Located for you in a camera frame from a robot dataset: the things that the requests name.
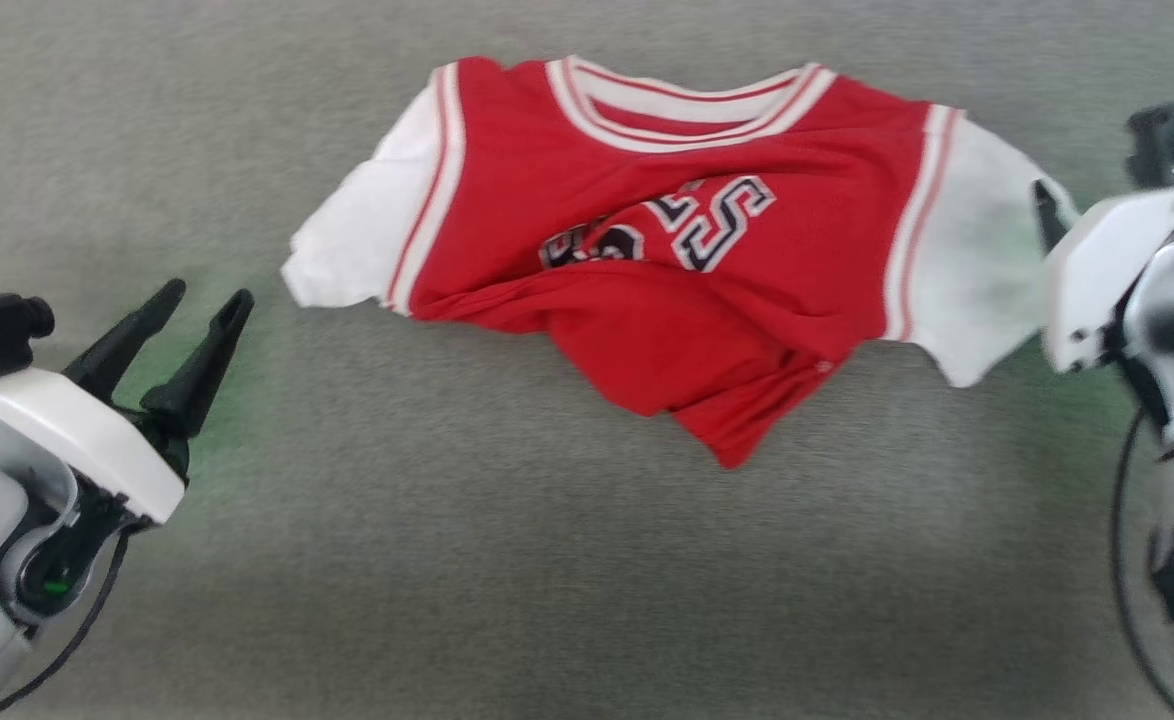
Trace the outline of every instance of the gray fabric surface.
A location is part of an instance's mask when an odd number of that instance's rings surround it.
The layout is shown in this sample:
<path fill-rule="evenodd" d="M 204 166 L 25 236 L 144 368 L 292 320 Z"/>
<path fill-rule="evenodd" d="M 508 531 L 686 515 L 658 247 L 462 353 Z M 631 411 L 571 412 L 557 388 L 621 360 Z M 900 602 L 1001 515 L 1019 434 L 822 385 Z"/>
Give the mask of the gray fabric surface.
<path fill-rule="evenodd" d="M 709 89 L 819 60 L 1088 204 L 1174 99 L 1174 4 L 0 0 L 0 290 L 55 307 L 39 363 L 181 275 L 127 397 L 259 300 L 188 500 L 11 716 L 1158 716 L 1105 583 L 1111 374 L 1026 346 L 956 391 L 865 346 L 726 473 L 544 338 L 290 304 L 286 237 L 431 68 L 568 53 Z"/>

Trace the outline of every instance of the jersey lettering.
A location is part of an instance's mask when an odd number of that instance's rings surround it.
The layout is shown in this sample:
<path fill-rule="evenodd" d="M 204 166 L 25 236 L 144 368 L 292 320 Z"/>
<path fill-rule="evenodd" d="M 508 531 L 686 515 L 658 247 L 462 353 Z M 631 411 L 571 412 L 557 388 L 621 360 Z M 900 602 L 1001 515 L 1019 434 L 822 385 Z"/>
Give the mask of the jersey lettering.
<path fill-rule="evenodd" d="M 583 241 L 599 226 L 600 220 L 596 220 L 542 242 L 542 267 L 561 268 L 593 260 L 645 260 L 645 236 L 630 226 L 610 226 L 601 233 L 594 245 L 583 249 Z"/>
<path fill-rule="evenodd" d="M 749 218 L 774 204 L 774 193 L 760 177 L 743 176 L 711 197 L 711 213 L 699 213 L 697 200 L 664 195 L 646 202 L 668 233 L 676 233 L 672 251 L 687 270 L 710 272 L 744 234 Z"/>

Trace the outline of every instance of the basketball jersey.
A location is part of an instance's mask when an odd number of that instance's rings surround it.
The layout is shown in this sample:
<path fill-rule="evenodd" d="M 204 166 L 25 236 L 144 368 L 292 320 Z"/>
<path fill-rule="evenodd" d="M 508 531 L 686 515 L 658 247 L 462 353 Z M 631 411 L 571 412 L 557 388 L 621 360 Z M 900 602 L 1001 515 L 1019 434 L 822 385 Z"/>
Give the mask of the basketball jersey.
<path fill-rule="evenodd" d="M 962 110 L 821 65 L 736 90 L 581 58 L 432 74 L 294 236 L 304 307 L 546 332 L 609 401 L 721 460 L 865 339 L 976 383 L 1040 324 L 1031 183 Z"/>

